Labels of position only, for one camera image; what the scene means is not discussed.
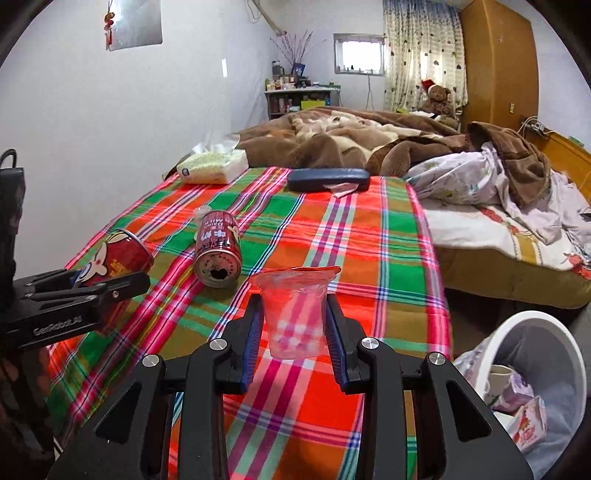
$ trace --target white wall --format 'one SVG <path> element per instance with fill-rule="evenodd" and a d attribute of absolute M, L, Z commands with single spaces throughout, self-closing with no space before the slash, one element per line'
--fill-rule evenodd
<path fill-rule="evenodd" d="M 268 27 L 242 0 L 162 0 L 163 44 L 116 52 L 106 4 L 54 0 L 0 68 L 0 151 L 17 149 L 27 181 L 17 276 L 62 267 L 208 131 L 266 120 Z"/>
<path fill-rule="evenodd" d="M 560 37 L 526 0 L 497 0 L 531 22 L 538 56 L 540 121 L 591 151 L 591 89 Z"/>
<path fill-rule="evenodd" d="M 262 0 L 261 4 L 267 8 L 267 0 Z M 258 18 L 260 13 L 252 3 L 251 8 Z M 272 78 L 275 47 L 270 38 L 275 34 L 264 18 L 253 20 L 246 0 L 224 0 L 222 24 L 228 63 L 230 124 L 236 132 L 268 120 L 263 91 L 265 79 Z"/>
<path fill-rule="evenodd" d="M 335 74 L 333 34 L 384 33 L 384 7 L 382 0 L 272 0 L 272 12 L 280 28 L 290 34 L 303 35 L 313 30 L 310 45 L 315 46 L 306 55 L 304 75 L 320 83 L 335 82 L 342 86 L 343 106 L 365 109 L 368 96 L 368 78 L 364 75 Z M 277 60 L 286 65 L 281 54 Z M 384 77 L 371 77 L 374 107 L 384 107 Z M 372 109 L 371 100 L 368 109 Z"/>

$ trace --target hanging ornament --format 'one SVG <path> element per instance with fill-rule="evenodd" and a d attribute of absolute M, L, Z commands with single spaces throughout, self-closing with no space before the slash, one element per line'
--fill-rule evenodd
<path fill-rule="evenodd" d="M 106 40 L 106 49 L 108 50 L 109 47 L 113 44 L 113 31 L 111 28 L 115 25 L 115 14 L 111 11 L 111 6 L 113 5 L 113 0 L 109 0 L 109 10 L 105 15 L 105 40 Z"/>

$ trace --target wooden wardrobe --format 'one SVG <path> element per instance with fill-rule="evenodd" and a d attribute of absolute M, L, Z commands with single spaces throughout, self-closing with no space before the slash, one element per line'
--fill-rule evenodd
<path fill-rule="evenodd" d="M 466 50 L 468 104 L 462 131 L 473 121 L 518 130 L 538 114 L 538 60 L 531 23 L 494 0 L 460 12 Z"/>

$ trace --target wooden headboard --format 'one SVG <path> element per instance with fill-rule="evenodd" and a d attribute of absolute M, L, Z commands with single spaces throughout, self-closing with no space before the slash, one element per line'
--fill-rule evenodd
<path fill-rule="evenodd" d="M 591 203 L 591 154 L 556 133 L 547 139 L 529 129 L 525 134 L 526 140 L 548 155 L 552 168 L 566 175 Z"/>

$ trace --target window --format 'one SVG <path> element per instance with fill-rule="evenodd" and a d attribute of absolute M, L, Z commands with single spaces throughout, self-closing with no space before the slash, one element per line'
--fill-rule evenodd
<path fill-rule="evenodd" d="M 384 74 L 384 37 L 335 34 L 335 73 Z"/>

